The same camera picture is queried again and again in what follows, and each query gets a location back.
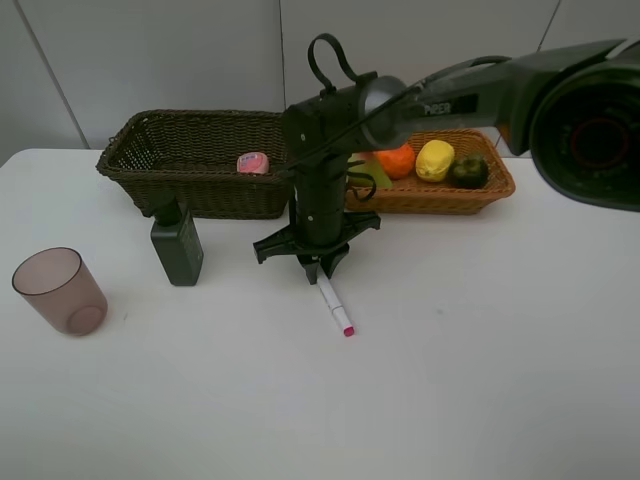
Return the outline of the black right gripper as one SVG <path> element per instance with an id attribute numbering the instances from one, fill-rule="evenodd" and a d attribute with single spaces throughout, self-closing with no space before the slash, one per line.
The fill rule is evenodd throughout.
<path id="1" fill-rule="evenodd" d="M 309 284 L 316 285 L 317 257 L 322 258 L 322 269 L 331 278 L 349 253 L 348 242 L 367 229 L 379 229 L 381 219 L 373 211 L 345 210 L 346 159 L 330 159 L 317 166 L 300 164 L 293 171 L 289 224 L 253 247 L 260 263 L 273 256 L 297 256 Z"/>

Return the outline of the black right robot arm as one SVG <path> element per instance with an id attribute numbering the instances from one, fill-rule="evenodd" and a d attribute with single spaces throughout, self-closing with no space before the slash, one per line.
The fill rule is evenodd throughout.
<path id="1" fill-rule="evenodd" d="M 282 172 L 294 191 L 289 223 L 254 246 L 256 258 L 293 255 L 310 283 L 332 274 L 349 243 L 380 225 L 345 209 L 349 157 L 397 148 L 417 131 L 494 127 L 530 153 L 558 193 L 598 207 L 639 207 L 639 43 L 604 40 L 518 58 L 483 56 L 412 85 L 374 72 L 289 106 Z"/>

